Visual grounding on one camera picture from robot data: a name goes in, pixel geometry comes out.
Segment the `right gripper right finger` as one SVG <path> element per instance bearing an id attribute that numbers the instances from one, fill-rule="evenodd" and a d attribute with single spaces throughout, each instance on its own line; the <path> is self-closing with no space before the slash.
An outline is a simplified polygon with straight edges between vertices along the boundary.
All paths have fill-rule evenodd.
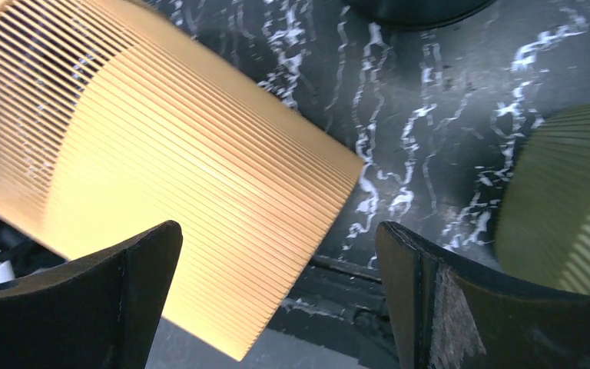
<path id="1" fill-rule="evenodd" d="M 590 296 L 543 287 L 392 221 L 377 260 L 403 368 L 590 368 Z"/>

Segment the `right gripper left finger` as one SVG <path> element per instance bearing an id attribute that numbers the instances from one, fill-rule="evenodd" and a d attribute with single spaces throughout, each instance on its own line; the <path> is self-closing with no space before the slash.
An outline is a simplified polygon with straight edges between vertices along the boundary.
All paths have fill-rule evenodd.
<path id="1" fill-rule="evenodd" d="M 143 368 L 181 252 L 166 221 L 0 284 L 0 368 Z"/>

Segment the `orange mesh waste basket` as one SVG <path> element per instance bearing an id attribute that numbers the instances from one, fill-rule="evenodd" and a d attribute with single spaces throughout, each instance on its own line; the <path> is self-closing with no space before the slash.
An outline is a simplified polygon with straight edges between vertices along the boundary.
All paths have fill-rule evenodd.
<path id="1" fill-rule="evenodd" d="M 0 217 L 76 259 L 166 220 L 166 319 L 242 360 L 363 161 L 140 1 L 0 1 Z"/>

